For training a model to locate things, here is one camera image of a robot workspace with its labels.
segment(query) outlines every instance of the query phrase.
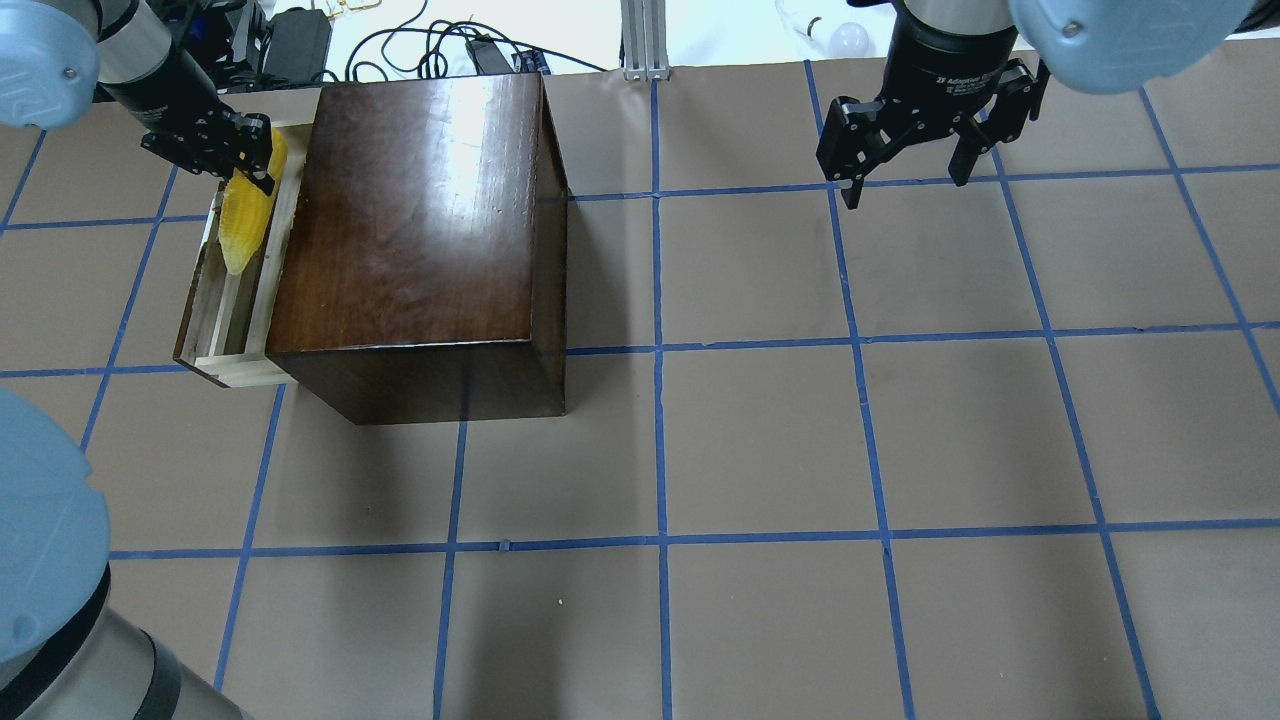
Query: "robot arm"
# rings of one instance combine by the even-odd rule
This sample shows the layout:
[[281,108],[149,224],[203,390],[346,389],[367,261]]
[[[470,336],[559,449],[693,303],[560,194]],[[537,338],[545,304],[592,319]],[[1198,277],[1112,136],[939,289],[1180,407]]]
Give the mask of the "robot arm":
[[[978,158],[1038,118],[1050,68],[1075,90],[1125,92],[1181,72],[1238,27],[1280,23],[1277,0],[892,1],[897,20],[879,95],[832,100],[818,142],[818,164],[849,209],[878,165],[952,135],[948,172],[965,184]],[[1041,54],[1034,76],[1010,59],[1019,32]]]
[[238,169],[270,195],[270,119],[223,104],[145,0],[0,0],[0,123],[70,124],[99,82],[151,152],[223,179]]

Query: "wooden box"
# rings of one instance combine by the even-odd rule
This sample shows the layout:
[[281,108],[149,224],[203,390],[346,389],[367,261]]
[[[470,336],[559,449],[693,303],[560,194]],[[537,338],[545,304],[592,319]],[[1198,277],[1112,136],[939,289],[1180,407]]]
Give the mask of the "wooden box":
[[541,76],[325,88],[262,356],[360,424],[563,414],[566,201]]

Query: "yellow corn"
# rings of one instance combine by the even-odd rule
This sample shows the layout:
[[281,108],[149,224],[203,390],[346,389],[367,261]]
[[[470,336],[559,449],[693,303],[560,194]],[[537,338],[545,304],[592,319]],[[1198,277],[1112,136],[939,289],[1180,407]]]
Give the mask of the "yellow corn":
[[223,214],[218,219],[218,240],[223,246],[227,272],[238,275],[244,272],[250,258],[266,240],[266,227],[275,208],[275,191],[280,188],[280,170],[289,147],[280,131],[271,128],[271,160],[268,173],[275,179],[271,195],[262,195],[243,173],[236,170],[223,192]]

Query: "black cable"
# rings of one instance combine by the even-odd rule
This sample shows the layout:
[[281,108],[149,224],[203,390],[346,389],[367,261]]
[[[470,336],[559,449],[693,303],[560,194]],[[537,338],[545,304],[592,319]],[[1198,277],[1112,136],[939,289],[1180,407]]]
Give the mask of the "black cable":
[[379,65],[378,63],[370,63],[369,60],[361,60],[361,61],[356,63],[355,67],[351,68],[351,77],[356,82],[360,82],[360,68],[374,68],[375,70],[378,70],[383,76],[383,82],[387,82],[387,81],[392,79],[390,77],[388,77],[387,70],[384,70],[381,68],[381,65]]
[[[430,3],[430,0],[422,0],[422,6],[419,8],[416,13],[413,13],[413,17],[410,18],[410,19],[407,19],[407,20],[404,20],[404,22],[402,22],[401,24],[396,26],[396,29],[407,29],[408,26],[413,23],[413,20],[421,18],[422,14],[426,13],[426,5],[429,3]],[[402,73],[411,73],[411,72],[413,72],[415,68],[402,68],[402,67],[397,65],[394,61],[392,61],[392,59],[387,55],[387,47],[390,45],[392,40],[394,40],[394,38],[396,38],[396,33],[390,33],[390,35],[387,36],[387,40],[383,41],[383,47],[381,47],[383,60],[388,65],[390,65],[393,69],[396,69],[398,72],[402,72]]]
[[[433,29],[433,28],[435,28],[439,24],[443,24],[444,29]],[[404,69],[404,68],[399,68],[398,65],[394,65],[394,64],[390,65],[392,68],[394,68],[394,69],[397,69],[399,72],[404,72],[404,73],[413,72],[420,78],[424,78],[424,77],[445,77],[445,74],[448,73],[448,59],[445,59],[444,55],[443,55],[443,53],[440,53],[440,45],[443,44],[443,41],[444,41],[445,37],[466,37],[466,38],[475,40],[479,36],[477,32],[474,32],[474,33],[468,35],[467,32],[465,32],[465,29],[471,29],[471,31],[483,29],[483,31],[492,32],[493,35],[500,36],[498,38],[499,41],[506,42],[511,47],[515,47],[517,51],[521,47],[527,49],[527,50],[538,50],[539,53],[543,53],[543,54],[547,54],[547,55],[552,55],[552,56],[556,56],[556,58],[561,58],[563,60],[568,60],[571,63],[576,63],[579,65],[582,65],[585,68],[590,68],[590,69],[596,70],[596,72],[608,72],[605,68],[602,68],[600,65],[596,65],[594,63],[588,63],[586,60],[581,60],[579,58],[575,58],[572,55],[567,55],[564,53],[558,53],[556,50],[548,50],[548,49],[541,47],[539,45],[532,45],[532,44],[529,44],[529,42],[521,42],[518,40],[511,40],[509,37],[507,37],[506,33],[503,33],[503,32],[500,32],[500,31],[498,31],[498,29],[495,29],[495,28],[493,28],[490,26],[486,26],[484,23],[476,23],[476,22],[472,22],[472,20],[458,20],[458,22],[453,22],[453,23],[447,22],[447,20],[434,20],[429,28],[392,27],[392,28],[384,28],[384,29],[379,29],[379,31],[375,31],[375,32],[371,32],[371,33],[366,35],[351,50],[351,55],[347,56],[347,63],[346,63],[346,68],[344,68],[344,72],[343,72],[344,79],[347,82],[352,82],[353,81],[352,72],[353,72],[353,67],[356,64],[356,55],[360,53],[360,50],[365,45],[367,45],[370,41],[372,41],[372,40],[375,40],[378,37],[387,36],[388,40],[389,40],[390,36],[394,36],[396,33],[399,33],[399,32],[408,32],[408,33],[415,33],[415,35],[425,35],[426,36],[426,44],[428,44],[426,45],[428,46],[428,51],[426,51],[426,54],[422,55],[422,58],[419,60],[417,67],[415,67],[415,68],[407,68],[407,69]],[[431,46],[431,38],[433,38],[433,36],[438,36],[438,37],[435,37],[434,47]],[[440,69],[442,72],[439,72],[438,74],[433,74],[433,68]]]

